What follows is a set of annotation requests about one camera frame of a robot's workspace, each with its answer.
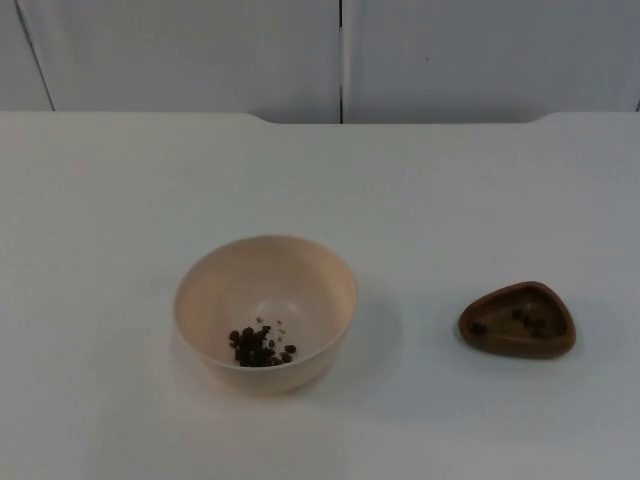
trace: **kibble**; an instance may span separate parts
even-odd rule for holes
[[[256,321],[264,322],[260,317]],[[296,353],[296,346],[286,345],[284,351],[277,354],[274,349],[276,342],[273,339],[267,340],[270,331],[269,325],[263,325],[257,331],[247,327],[242,333],[238,330],[229,333],[229,347],[234,349],[234,358],[241,367],[270,367],[293,361],[292,354]]]

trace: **white wall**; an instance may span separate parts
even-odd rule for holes
[[[638,0],[344,0],[347,122],[635,110]]]
[[[0,110],[50,110],[13,0],[0,0]]]
[[[58,110],[336,122],[337,0],[19,0]]]

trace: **bowl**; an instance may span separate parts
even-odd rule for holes
[[[178,288],[174,314],[180,335],[215,376],[247,392],[277,393],[333,363],[357,296],[350,268],[327,247],[268,235],[229,243],[199,260]],[[276,354],[295,345],[293,360],[240,366],[230,333],[265,325]]]
[[[499,355],[553,358],[576,342],[576,328],[560,297],[539,282],[523,282],[473,302],[458,321],[473,347]]]

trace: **cream bowl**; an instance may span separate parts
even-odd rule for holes
[[[182,280],[174,314],[182,338],[210,371],[233,387],[277,393],[299,387],[335,360],[357,305],[347,264],[316,242],[268,235],[224,245]],[[276,351],[293,344],[293,361],[238,365],[229,334],[271,326]]]

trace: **brown dish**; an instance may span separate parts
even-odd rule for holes
[[[458,327],[470,345],[499,355],[557,357],[576,342],[569,310],[538,282],[511,285],[476,300],[462,313]]]

